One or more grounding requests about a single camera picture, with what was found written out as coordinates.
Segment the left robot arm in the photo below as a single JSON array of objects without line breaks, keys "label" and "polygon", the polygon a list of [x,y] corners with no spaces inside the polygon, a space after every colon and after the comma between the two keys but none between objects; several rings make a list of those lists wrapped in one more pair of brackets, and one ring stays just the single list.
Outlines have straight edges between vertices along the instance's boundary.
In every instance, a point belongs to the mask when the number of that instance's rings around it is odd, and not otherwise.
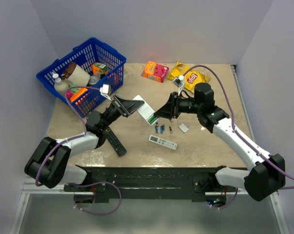
[{"label": "left robot arm", "polygon": [[143,100],[113,96],[103,113],[92,111],[87,115],[83,133],[64,139],[43,138],[26,163],[24,172],[35,180],[37,186],[51,189],[64,183],[75,184],[81,191],[89,190],[92,179],[81,167],[68,166],[69,158],[101,147],[107,139],[107,128],[119,117],[132,115],[144,103]]}]

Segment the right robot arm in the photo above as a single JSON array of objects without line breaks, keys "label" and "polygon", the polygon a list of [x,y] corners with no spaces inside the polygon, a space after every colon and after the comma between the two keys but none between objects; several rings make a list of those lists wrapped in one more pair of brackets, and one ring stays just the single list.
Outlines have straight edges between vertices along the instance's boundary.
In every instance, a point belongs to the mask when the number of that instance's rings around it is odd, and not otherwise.
[{"label": "right robot arm", "polygon": [[246,170],[220,167],[208,179],[208,186],[218,192],[224,186],[244,189],[251,198],[262,201],[285,186],[285,160],[271,155],[245,135],[229,115],[215,105],[214,91],[208,83],[195,85],[194,97],[170,94],[167,103],[155,112],[156,117],[173,119],[181,113],[195,114],[201,126],[225,142],[243,161]]}]

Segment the small white remote control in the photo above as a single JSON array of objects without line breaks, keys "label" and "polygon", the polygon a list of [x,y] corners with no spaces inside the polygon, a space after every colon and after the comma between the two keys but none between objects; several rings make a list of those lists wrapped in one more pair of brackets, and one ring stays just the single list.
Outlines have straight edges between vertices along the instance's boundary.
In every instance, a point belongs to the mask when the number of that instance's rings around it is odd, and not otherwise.
[{"label": "small white remote control", "polygon": [[[144,104],[137,109],[137,112],[141,115],[141,117],[148,123],[148,120],[154,116],[155,111],[152,109],[152,107],[140,96],[137,95],[133,98],[133,100],[141,100],[144,102]],[[157,118],[156,121],[154,121],[152,124],[153,125],[158,121],[159,118]]]}]

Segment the white battery cover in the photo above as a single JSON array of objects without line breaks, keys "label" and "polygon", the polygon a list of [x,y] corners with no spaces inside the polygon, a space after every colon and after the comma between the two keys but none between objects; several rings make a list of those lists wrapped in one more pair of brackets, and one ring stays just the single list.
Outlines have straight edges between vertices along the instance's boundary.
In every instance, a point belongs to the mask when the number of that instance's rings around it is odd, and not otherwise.
[{"label": "white battery cover", "polygon": [[185,124],[181,124],[179,125],[179,128],[181,131],[183,131],[184,133],[186,133],[187,131],[189,131],[188,127]]}]

